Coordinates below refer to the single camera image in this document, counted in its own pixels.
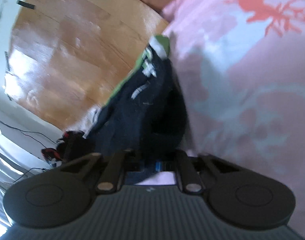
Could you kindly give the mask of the wooden headboard panel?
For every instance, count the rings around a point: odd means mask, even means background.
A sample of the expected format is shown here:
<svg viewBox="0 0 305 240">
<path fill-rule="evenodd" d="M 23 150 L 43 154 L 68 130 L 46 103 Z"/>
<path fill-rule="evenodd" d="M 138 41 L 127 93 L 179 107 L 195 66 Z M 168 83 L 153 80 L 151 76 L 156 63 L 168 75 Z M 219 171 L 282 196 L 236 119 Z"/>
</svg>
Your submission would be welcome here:
<svg viewBox="0 0 305 240">
<path fill-rule="evenodd" d="M 5 92 L 55 127 L 87 129 L 167 26 L 139 0 L 26 0 L 12 28 Z"/>
</svg>

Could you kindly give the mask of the navy green striped sweater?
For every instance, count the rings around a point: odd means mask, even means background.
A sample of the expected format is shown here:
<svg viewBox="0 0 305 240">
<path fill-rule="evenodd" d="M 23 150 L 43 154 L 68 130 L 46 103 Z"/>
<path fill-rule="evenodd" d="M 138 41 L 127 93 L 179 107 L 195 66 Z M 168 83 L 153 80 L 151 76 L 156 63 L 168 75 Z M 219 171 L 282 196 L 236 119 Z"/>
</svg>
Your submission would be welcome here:
<svg viewBox="0 0 305 240">
<path fill-rule="evenodd" d="M 179 146 L 187 112 L 169 54 L 169 38 L 150 38 L 86 134 L 95 152 L 132 150 L 139 160 L 150 161 Z"/>
</svg>

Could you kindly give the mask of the black red patterned garment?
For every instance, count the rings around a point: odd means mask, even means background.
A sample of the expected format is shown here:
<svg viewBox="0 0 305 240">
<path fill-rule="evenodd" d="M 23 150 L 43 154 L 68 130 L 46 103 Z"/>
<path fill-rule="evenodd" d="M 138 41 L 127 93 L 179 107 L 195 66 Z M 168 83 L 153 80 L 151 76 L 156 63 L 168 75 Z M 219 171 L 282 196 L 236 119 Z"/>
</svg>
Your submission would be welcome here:
<svg viewBox="0 0 305 240">
<path fill-rule="evenodd" d="M 53 168 L 81 158 L 93 150 L 93 143 L 84 135 L 83 131 L 66 131 L 56 141 L 55 148 L 43 148 L 41 154 Z"/>
</svg>

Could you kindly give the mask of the pink floral bed sheet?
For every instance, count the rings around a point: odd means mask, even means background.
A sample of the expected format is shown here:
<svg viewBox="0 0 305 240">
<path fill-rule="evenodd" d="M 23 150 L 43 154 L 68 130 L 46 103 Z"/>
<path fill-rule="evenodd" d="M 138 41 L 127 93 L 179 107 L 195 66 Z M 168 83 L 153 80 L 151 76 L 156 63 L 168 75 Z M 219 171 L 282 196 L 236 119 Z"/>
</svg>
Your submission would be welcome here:
<svg viewBox="0 0 305 240">
<path fill-rule="evenodd" d="M 289 186 L 305 237 L 305 0 L 173 0 L 171 61 L 187 107 L 182 148 Z"/>
</svg>

